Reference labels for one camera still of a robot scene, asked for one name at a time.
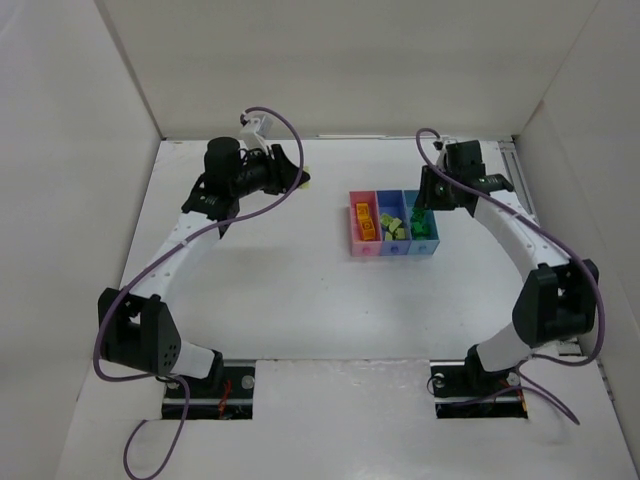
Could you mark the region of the dark green lego brick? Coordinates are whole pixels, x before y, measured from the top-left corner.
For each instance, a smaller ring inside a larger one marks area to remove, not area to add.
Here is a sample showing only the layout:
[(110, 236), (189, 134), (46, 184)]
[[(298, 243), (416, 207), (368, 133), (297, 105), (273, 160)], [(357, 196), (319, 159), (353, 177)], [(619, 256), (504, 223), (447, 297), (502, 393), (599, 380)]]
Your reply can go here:
[(411, 223), (423, 223), (426, 216), (424, 209), (413, 209), (411, 214)]

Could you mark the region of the dark green wedge lego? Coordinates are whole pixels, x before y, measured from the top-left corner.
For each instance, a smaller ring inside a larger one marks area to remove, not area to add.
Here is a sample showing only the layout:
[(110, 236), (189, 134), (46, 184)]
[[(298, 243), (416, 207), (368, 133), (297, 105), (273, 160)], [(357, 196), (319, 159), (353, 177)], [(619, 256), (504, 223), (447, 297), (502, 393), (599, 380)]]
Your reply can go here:
[(411, 225), (411, 234), (414, 239), (428, 239), (430, 236), (430, 228), (422, 223), (413, 223)]

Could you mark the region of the light yellow lego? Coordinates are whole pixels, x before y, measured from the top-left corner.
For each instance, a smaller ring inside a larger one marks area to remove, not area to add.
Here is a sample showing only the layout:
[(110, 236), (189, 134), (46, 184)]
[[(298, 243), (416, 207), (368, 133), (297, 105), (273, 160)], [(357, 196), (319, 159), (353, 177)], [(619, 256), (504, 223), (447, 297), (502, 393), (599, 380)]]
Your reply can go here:
[(406, 230), (401, 219), (394, 218), (391, 225), (386, 228), (386, 241), (404, 241), (406, 239)]

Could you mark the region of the lime yellow lego brick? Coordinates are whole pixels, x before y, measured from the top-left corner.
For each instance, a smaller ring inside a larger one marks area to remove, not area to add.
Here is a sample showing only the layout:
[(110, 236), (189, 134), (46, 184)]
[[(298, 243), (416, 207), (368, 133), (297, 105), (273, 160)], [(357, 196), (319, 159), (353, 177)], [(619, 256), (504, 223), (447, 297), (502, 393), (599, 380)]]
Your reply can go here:
[(393, 217), (384, 213), (380, 216), (380, 223), (383, 227), (389, 227), (393, 221)]

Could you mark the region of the orange rounded lego brick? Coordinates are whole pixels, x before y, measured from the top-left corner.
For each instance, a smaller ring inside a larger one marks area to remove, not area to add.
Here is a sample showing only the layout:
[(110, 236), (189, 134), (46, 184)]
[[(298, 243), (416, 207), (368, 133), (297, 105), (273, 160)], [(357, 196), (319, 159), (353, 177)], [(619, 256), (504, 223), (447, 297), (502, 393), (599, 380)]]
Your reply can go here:
[(376, 228), (371, 218), (358, 221), (360, 238), (362, 241), (375, 241)]

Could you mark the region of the orange striped lego brick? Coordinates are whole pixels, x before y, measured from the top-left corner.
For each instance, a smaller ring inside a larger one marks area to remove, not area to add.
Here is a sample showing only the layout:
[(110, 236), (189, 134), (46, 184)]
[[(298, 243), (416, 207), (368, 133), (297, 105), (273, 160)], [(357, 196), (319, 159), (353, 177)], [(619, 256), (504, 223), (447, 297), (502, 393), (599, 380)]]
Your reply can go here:
[(357, 202), (355, 204), (355, 212), (358, 220), (369, 219), (371, 217), (369, 204), (366, 202)]

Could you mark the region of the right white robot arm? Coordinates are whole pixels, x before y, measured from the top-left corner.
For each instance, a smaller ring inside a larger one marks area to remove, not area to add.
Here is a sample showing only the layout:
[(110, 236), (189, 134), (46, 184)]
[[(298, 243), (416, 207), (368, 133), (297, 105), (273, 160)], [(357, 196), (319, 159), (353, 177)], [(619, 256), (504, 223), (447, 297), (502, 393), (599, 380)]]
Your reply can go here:
[(510, 323), (468, 350), (470, 383), (506, 374), (554, 341), (599, 330), (604, 305), (596, 265), (543, 230), (505, 176), (487, 174), (478, 141), (435, 139), (433, 145), (438, 159), (422, 168), (416, 206), (466, 210), (495, 238), (523, 281)]

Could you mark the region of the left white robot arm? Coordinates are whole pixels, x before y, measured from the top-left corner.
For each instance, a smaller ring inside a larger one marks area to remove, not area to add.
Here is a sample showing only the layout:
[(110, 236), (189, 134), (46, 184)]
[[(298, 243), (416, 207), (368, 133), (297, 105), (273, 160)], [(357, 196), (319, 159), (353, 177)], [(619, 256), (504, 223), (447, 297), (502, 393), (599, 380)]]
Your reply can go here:
[(284, 200), (309, 179), (304, 164), (292, 163), (279, 144), (244, 148), (232, 137), (209, 141), (204, 171), (151, 262), (121, 289), (100, 295), (94, 362), (126, 366), (140, 378), (180, 376), (218, 384), (221, 353), (182, 339), (171, 305), (204, 256), (232, 224), (244, 220), (242, 198), (263, 192)]

